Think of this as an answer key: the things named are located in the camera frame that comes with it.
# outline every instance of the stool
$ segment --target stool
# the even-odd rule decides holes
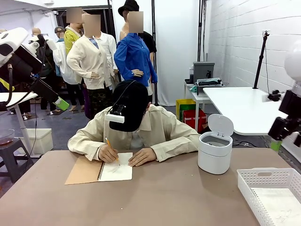
[[[15,156],[14,151],[22,148],[26,155]],[[31,167],[33,161],[26,150],[24,144],[19,138],[14,138],[13,141],[7,145],[0,146],[0,157],[3,159],[0,162],[0,168],[6,166],[7,172],[0,172],[0,177],[10,177],[11,182],[15,183],[25,173],[25,167]],[[18,166],[17,160],[26,160],[21,166]]]

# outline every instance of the hand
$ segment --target hand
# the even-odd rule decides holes
[[[132,72],[134,73],[134,76],[136,76],[136,77],[142,77],[143,76],[143,72],[140,71],[139,69],[134,69],[134,70],[132,70]]]
[[[133,166],[141,166],[142,164],[148,162],[148,161],[153,161],[156,160],[156,154],[154,150],[150,147],[148,148],[143,148],[140,151],[138,151],[136,154],[133,155],[132,158],[130,158],[128,161],[128,165],[133,167]]]
[[[118,151],[109,145],[103,145],[99,150],[98,158],[105,163],[114,162],[118,158]]]
[[[92,72],[91,79],[99,79],[99,74]]]

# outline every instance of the white trash can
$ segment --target white trash can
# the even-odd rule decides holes
[[[35,140],[35,129],[26,129],[26,130],[27,130],[27,133],[29,136],[31,146],[33,146],[33,143]],[[51,130],[52,129],[37,129],[37,131],[36,131],[37,138],[36,138],[36,142],[34,143],[34,147],[33,147],[33,152],[35,154],[45,154],[46,152],[53,149]],[[22,140],[24,146],[26,147],[24,137],[20,137],[20,139]],[[25,154],[23,149],[20,149],[20,148],[18,149],[18,152],[20,152],[21,154]]]
[[[234,126],[232,121],[219,114],[208,117],[211,132],[200,136],[198,166],[209,173],[220,175],[230,167]]]

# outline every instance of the table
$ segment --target table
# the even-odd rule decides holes
[[[134,167],[133,180],[64,185],[78,156],[43,155],[0,199],[1,225],[259,226],[236,170],[289,168],[271,149],[234,148],[223,175],[201,170],[194,152]]]
[[[13,96],[12,96],[12,98],[11,98],[11,100],[10,100],[10,102],[7,106],[10,106],[10,105],[16,103],[18,100],[20,100],[22,97],[24,97],[25,94],[26,94],[26,92],[16,92],[16,93],[14,92]],[[30,94],[28,94],[28,96],[26,98],[24,98],[24,100],[21,101],[21,103],[26,101],[26,100],[30,100],[32,98],[35,98],[37,96],[38,95],[35,94],[35,93],[30,93]],[[7,101],[7,100],[8,100],[8,93],[0,93],[0,101]],[[23,121],[23,117],[22,117],[21,112],[20,112],[19,105],[15,105],[15,106],[11,107],[10,109],[12,109],[12,108],[16,109],[16,114],[17,114],[18,121],[19,121],[19,124],[20,124],[20,129],[22,131],[22,134],[23,134],[23,137],[24,137],[24,140],[25,140],[25,146],[27,148],[27,151],[30,153],[31,149],[32,149],[32,145],[30,143],[30,139],[29,139],[27,129],[26,129],[24,121]]]
[[[192,87],[193,84],[187,84],[184,81],[184,99],[186,99],[186,90],[188,90],[192,95],[192,99],[196,102],[196,119],[198,119],[199,104],[202,104],[202,111],[205,112],[205,104],[210,104],[211,101],[210,98],[204,92],[200,93],[200,96],[198,96],[197,93],[191,92],[190,88]],[[198,130],[198,120],[196,120],[195,130]]]
[[[281,101],[263,102],[267,93],[251,87],[204,88],[216,109],[232,120],[234,131],[240,135],[266,136],[277,117]]]

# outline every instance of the black cap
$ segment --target black cap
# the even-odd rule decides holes
[[[124,105],[125,107],[122,109],[121,115],[125,117],[125,121],[124,123],[111,121],[110,128],[123,132],[134,132],[140,127],[149,103],[147,89],[143,84],[135,80],[126,80],[119,83],[115,88],[113,92],[113,103],[115,103],[121,95],[122,97],[115,104],[112,111],[116,111],[120,105]]]
[[[130,11],[139,11],[139,5],[135,0],[126,0],[124,6],[118,9],[119,14],[123,17],[123,11],[128,10]]]
[[[56,27],[55,33],[59,33],[59,32],[65,32],[65,29],[63,27]]]

